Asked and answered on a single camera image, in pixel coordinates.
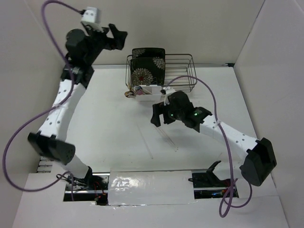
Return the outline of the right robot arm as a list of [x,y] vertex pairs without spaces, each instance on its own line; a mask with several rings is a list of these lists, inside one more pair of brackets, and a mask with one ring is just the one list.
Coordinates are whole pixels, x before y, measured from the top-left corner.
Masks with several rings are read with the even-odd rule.
[[215,113],[195,107],[182,91],[170,90],[164,101],[153,104],[151,123],[160,127],[160,116],[165,124],[181,121],[188,128],[207,135],[229,146],[243,164],[240,165],[242,177],[251,185],[261,186],[277,165],[272,143],[267,138],[256,139],[220,121]]

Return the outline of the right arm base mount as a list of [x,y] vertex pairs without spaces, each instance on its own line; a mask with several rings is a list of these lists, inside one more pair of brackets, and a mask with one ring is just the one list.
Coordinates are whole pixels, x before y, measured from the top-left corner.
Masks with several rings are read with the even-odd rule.
[[194,199],[222,198],[230,186],[230,178],[219,179],[214,170],[221,161],[214,162],[206,171],[195,171],[188,179],[193,184]]

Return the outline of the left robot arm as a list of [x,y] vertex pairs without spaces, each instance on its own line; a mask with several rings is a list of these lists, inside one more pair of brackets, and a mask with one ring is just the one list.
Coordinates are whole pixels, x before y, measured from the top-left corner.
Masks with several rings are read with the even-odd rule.
[[80,98],[84,95],[94,73],[93,62],[102,50],[122,50],[128,33],[114,24],[101,30],[89,26],[73,29],[66,35],[66,64],[60,76],[59,90],[53,109],[37,133],[30,133],[28,141],[34,150],[70,172],[78,186],[87,190],[101,178],[76,156],[76,147],[66,142],[67,130]]

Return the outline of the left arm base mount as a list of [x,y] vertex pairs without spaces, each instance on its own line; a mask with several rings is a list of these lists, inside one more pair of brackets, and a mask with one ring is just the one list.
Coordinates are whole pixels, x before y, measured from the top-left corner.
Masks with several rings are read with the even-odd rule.
[[70,177],[70,175],[65,176],[62,179],[66,183],[63,201],[90,201],[99,206],[107,206],[110,173],[93,173],[93,176],[95,181],[90,187],[85,187],[84,184],[76,180],[74,180],[72,184],[72,178]]

